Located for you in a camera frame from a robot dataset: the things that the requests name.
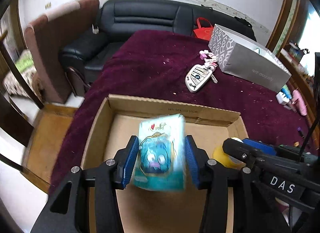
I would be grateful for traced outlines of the yellow snack pouch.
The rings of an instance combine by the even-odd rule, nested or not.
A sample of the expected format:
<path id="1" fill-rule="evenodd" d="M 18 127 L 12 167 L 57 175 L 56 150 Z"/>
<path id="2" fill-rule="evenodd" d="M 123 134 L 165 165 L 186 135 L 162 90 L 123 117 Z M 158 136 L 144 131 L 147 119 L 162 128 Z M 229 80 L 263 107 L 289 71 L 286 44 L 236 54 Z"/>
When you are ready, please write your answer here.
<path id="1" fill-rule="evenodd" d="M 233 158 L 232 156 L 226 154 L 223 150 L 223 143 L 216 147 L 213 151 L 212 158 L 223 164 L 226 168 L 238 169 L 240 170 L 245 166 L 245 163 Z"/>

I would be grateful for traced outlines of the teal tissue packet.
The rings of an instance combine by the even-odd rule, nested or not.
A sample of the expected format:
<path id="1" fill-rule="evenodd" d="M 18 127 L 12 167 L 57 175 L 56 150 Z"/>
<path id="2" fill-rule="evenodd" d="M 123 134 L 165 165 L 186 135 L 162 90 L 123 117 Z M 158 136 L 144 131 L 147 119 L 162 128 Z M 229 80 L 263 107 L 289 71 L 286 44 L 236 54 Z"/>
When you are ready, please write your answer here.
<path id="1" fill-rule="evenodd" d="M 149 191 L 185 189 L 185 119 L 181 114 L 140 122 L 133 184 Z"/>

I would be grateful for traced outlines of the black marker purple cap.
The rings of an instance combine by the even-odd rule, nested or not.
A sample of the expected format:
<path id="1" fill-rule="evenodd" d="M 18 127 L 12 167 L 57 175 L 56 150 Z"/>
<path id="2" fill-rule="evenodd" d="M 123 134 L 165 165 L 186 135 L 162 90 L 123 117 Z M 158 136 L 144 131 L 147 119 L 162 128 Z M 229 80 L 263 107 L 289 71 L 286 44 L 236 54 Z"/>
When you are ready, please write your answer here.
<path id="1" fill-rule="evenodd" d="M 301 138 L 303 138 L 303 139 L 305 138 L 304 133 L 300 127 L 297 128 L 297 132 L 299 133 Z"/>

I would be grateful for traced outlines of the brown cardboard box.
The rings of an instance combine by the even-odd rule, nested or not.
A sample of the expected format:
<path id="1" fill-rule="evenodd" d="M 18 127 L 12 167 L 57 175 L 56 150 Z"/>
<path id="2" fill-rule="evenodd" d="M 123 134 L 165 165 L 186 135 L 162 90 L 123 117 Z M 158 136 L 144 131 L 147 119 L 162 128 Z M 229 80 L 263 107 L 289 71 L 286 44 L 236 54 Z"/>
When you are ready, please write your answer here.
<path id="1" fill-rule="evenodd" d="M 130 183 L 116 192 L 125 232 L 198 232 L 206 198 L 187 174 L 183 136 L 212 155 L 225 139 L 247 137 L 238 112 L 151 98 L 109 95 L 95 116 L 81 167 L 113 158 L 136 135 Z"/>

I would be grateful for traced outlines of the pink cloth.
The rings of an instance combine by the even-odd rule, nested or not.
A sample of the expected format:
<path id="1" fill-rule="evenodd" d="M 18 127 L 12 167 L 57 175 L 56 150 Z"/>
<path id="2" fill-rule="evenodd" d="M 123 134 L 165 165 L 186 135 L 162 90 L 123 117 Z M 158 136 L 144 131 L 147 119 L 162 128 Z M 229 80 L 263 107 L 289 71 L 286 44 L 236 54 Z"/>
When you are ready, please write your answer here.
<path id="1" fill-rule="evenodd" d="M 292 103 L 295 105 L 302 116 L 307 115 L 306 105 L 304 103 L 302 95 L 297 89 L 292 92 Z"/>

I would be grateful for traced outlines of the wooden dresser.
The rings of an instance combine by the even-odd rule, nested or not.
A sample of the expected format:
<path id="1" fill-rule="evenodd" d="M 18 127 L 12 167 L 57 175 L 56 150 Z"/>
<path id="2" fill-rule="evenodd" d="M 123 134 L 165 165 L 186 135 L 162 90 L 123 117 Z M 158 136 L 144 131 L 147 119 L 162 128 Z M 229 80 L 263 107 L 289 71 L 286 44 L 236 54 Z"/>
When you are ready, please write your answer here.
<path id="1" fill-rule="evenodd" d="M 299 70 L 298 64 L 295 59 L 291 57 L 291 55 L 283 48 L 280 50 L 278 59 L 283 63 L 283 65 L 289 70 L 291 74 L 291 78 L 289 79 L 290 87 L 298 89 L 300 94 L 302 95 L 302 98 L 306 105 L 306 118 L 308 120 L 309 126 L 311 126 L 316 117 L 316 107 L 315 99 L 313 97 L 313 91 L 308 85 L 305 77 Z"/>

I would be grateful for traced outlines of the white car key fob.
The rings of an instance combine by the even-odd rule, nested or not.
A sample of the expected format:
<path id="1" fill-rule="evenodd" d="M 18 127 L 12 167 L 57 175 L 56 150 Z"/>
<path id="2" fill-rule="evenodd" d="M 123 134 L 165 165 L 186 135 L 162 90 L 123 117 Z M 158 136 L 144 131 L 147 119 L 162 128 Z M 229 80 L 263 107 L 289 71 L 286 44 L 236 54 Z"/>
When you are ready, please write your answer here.
<path id="1" fill-rule="evenodd" d="M 213 71 L 203 65 L 194 65 L 185 76 L 185 85 L 191 93 L 198 92 L 211 79 Z"/>

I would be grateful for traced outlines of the grey paper gift bag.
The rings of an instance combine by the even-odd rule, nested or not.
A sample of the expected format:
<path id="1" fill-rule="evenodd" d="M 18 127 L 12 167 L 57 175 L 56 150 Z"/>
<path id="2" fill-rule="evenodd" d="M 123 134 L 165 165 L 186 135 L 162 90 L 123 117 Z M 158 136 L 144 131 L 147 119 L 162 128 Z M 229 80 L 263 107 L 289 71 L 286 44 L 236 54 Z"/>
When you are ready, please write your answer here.
<path id="1" fill-rule="evenodd" d="M 217 57 L 223 73 L 259 84 L 276 93 L 291 77 L 289 70 L 270 50 L 221 25 L 214 26 L 208 47 Z"/>

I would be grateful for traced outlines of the maroon velvet bedspread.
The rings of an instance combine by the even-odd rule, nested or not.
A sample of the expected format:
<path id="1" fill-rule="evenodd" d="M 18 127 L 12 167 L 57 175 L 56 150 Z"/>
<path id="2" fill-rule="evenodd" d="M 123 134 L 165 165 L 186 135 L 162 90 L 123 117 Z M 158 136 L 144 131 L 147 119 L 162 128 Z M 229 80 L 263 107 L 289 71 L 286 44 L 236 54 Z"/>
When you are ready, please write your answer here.
<path id="1" fill-rule="evenodd" d="M 136 32 L 104 65 L 98 79 L 75 112 L 54 165 L 49 193 L 53 193 L 73 166 L 80 165 L 94 118 L 109 94 L 155 98 L 241 114 L 251 139 L 269 145 L 302 142 L 308 132 L 305 117 L 284 108 L 276 93 L 258 84 L 215 70 L 217 82 L 208 81 L 197 93 L 185 86 L 185 75 L 201 62 L 204 40 L 166 31 Z"/>

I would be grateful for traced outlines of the black leather sofa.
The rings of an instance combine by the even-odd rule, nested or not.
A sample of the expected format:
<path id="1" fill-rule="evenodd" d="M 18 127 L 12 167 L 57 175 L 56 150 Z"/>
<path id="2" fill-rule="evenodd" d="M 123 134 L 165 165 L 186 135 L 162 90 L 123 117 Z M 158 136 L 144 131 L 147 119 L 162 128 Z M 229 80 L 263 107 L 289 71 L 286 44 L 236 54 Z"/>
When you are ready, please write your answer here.
<path id="1" fill-rule="evenodd" d="M 108 0 L 91 27 L 60 49 L 59 62 L 65 70 L 75 69 L 86 84 L 92 84 L 104 64 L 136 31 L 169 31 L 192 36 L 198 18 L 256 39 L 247 20 L 204 5 L 170 0 Z"/>

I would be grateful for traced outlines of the red tote bag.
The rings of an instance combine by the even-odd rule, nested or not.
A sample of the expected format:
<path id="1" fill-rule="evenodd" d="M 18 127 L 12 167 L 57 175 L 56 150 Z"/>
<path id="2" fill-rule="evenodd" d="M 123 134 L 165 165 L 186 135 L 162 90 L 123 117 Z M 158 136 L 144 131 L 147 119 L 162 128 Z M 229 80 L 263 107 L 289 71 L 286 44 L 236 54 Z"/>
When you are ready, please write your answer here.
<path id="1" fill-rule="evenodd" d="M 202 26 L 201 25 L 202 21 L 206 22 L 209 26 L 208 27 Z M 206 41 L 210 41 L 213 30 L 214 30 L 214 26 L 210 23 L 208 19 L 203 17 L 198 17 L 196 19 L 196 23 L 197 23 L 197 28 L 193 30 L 195 37 L 206 40 Z"/>

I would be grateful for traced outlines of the brown upholstered headboard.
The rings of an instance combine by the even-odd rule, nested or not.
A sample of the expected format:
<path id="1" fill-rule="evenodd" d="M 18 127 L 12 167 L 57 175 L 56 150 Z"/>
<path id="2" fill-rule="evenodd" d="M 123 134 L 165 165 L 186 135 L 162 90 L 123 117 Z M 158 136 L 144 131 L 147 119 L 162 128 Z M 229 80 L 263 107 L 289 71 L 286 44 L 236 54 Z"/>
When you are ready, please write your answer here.
<path id="1" fill-rule="evenodd" d="M 59 51 L 91 28 L 99 0 L 78 0 L 50 9 L 27 24 L 24 39 L 48 102 L 65 103 L 71 93 Z"/>

